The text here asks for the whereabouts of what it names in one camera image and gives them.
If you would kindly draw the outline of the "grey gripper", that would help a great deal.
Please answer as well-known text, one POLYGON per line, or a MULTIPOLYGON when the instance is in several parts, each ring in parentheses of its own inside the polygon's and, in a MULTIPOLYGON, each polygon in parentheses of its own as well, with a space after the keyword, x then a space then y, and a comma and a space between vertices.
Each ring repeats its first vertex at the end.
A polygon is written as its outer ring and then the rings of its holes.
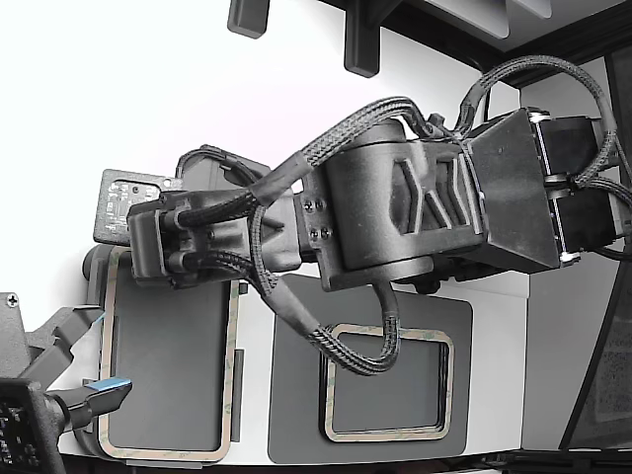
MULTIPOLYGON (((74 359, 72 347, 105 316, 98 305, 62 307, 36 330, 26 332, 16 293, 1 293, 1 376, 18 377, 33 364, 33 380, 48 388, 74 359)), ((47 409, 59 431, 74 431, 116 411, 132 381, 113 377, 74 389, 47 392, 47 409)))

